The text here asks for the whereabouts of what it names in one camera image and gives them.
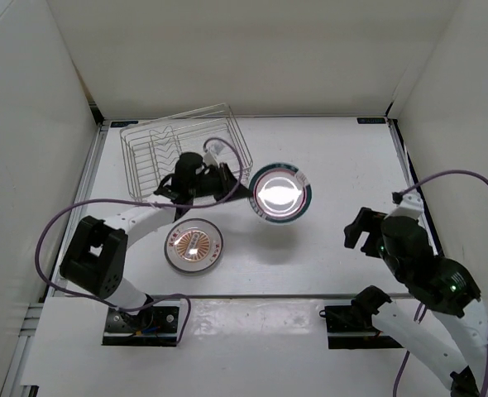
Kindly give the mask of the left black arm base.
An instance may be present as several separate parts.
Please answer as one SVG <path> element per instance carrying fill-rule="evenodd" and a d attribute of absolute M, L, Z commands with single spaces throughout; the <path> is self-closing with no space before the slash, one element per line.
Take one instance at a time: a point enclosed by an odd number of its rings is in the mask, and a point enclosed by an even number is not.
<path fill-rule="evenodd" d="M 108 347 L 176 347 L 179 336 L 180 301 L 159 303 L 134 319 L 109 309 L 101 344 Z"/>

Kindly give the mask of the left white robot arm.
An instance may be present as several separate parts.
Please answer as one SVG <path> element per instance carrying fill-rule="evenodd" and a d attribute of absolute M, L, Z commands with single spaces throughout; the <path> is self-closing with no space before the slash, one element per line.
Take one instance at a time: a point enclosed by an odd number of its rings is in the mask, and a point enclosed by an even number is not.
<path fill-rule="evenodd" d="M 209 154 L 186 152 L 145 202 L 110 218 L 87 216 L 79 221 L 60 275 L 87 291 L 91 299 L 124 312 L 126 324 L 143 331 L 153 319 L 152 298 L 123 276 L 128 248 L 190 209 L 251 196 L 228 164 L 217 163 Z"/>

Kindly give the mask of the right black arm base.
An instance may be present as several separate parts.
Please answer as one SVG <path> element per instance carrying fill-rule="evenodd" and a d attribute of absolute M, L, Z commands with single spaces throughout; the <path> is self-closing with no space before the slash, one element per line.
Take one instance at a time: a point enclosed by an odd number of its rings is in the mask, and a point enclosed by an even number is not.
<path fill-rule="evenodd" d="M 392 337 L 355 318 L 348 305 L 325 306 L 319 311 L 319 317 L 326 323 L 329 350 L 382 350 L 402 347 Z"/>

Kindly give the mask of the orange sunburst plate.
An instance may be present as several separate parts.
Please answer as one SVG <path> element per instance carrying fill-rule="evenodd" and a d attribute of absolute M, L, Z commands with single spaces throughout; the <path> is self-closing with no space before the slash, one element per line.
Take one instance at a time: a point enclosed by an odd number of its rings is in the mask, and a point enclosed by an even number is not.
<path fill-rule="evenodd" d="M 224 240 L 220 229 L 202 218 L 176 223 L 169 231 L 165 244 L 165 259 L 180 273 L 202 273 L 221 259 Z"/>
<path fill-rule="evenodd" d="M 165 258 L 176 270 L 199 273 L 215 265 L 221 258 L 222 235 L 200 229 L 172 232 L 164 245 Z"/>

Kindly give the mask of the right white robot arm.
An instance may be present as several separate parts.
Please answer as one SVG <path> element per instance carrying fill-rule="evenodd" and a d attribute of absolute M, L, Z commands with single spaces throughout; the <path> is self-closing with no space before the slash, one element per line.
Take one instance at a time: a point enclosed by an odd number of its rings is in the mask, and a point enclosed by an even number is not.
<path fill-rule="evenodd" d="M 408 318 L 374 285 L 352 300 L 353 325 L 391 336 L 452 396 L 488 396 L 488 315 L 468 270 L 435 255 L 426 230 L 413 218 L 361 208 L 344 229 L 345 247 L 353 248 L 363 232 L 368 238 L 362 252 L 382 259 L 391 274 L 446 328 L 456 346 L 448 346 Z"/>

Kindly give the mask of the green rimmed plate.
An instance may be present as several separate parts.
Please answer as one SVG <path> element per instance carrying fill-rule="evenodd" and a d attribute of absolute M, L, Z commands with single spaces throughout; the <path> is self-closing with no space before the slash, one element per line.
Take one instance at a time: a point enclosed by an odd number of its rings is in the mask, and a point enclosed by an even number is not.
<path fill-rule="evenodd" d="M 252 211 L 264 221 L 285 225 L 309 209 L 313 191 L 309 179 L 295 165 L 276 162 L 260 168 L 250 179 Z"/>

